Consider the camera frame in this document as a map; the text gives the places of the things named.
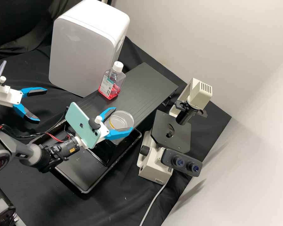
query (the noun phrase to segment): microscope focus knob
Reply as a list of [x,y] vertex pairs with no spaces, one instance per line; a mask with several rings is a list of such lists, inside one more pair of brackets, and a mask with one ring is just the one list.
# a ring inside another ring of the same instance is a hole
[[140,154],[147,156],[149,154],[150,148],[146,145],[141,146]]

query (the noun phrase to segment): white cable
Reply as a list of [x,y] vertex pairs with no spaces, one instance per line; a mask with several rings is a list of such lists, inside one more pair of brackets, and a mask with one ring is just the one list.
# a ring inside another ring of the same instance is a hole
[[161,189],[157,192],[156,196],[153,198],[153,200],[152,200],[152,202],[150,203],[150,206],[148,207],[148,209],[147,209],[147,211],[146,211],[146,213],[145,213],[145,215],[144,215],[144,217],[143,217],[143,219],[142,219],[142,221],[141,221],[141,223],[140,223],[139,226],[142,226],[142,224],[144,223],[144,221],[145,221],[145,219],[146,219],[146,217],[147,217],[147,215],[148,215],[148,213],[149,213],[149,211],[150,211],[150,209],[151,209],[151,206],[153,205],[153,203],[154,203],[155,199],[157,198],[157,196],[162,192],[162,190],[164,189],[164,187],[165,187],[166,184],[168,183],[169,179],[168,179],[167,182],[161,187]]

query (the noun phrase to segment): bottle label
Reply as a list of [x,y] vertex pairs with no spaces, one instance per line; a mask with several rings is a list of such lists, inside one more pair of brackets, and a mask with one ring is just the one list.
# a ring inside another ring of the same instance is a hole
[[104,75],[104,78],[103,78],[103,81],[100,87],[100,91],[106,94],[107,96],[109,96],[111,93],[112,87],[113,87],[113,81],[111,81],[110,79],[108,79],[106,75]]

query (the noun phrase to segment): microscope stage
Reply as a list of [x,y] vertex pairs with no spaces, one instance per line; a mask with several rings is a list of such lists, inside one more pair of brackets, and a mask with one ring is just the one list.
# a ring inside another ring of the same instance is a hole
[[162,147],[187,153],[190,151],[191,124],[179,125],[175,117],[157,110],[151,137]]

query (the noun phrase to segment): pink liquid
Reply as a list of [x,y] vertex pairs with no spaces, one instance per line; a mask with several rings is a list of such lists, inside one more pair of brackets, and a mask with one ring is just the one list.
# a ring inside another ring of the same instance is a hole
[[100,91],[100,88],[101,88],[101,86],[98,88],[98,91],[99,91],[104,97],[106,97],[106,98],[109,99],[109,100],[111,100],[111,99],[113,99],[114,97],[116,97],[116,96],[119,94],[119,92],[120,92],[120,87],[118,87],[115,83],[113,84],[113,87],[112,87],[112,89],[111,89],[111,92],[110,92],[110,95],[109,95],[109,96],[107,96],[106,94],[102,93],[102,92]]

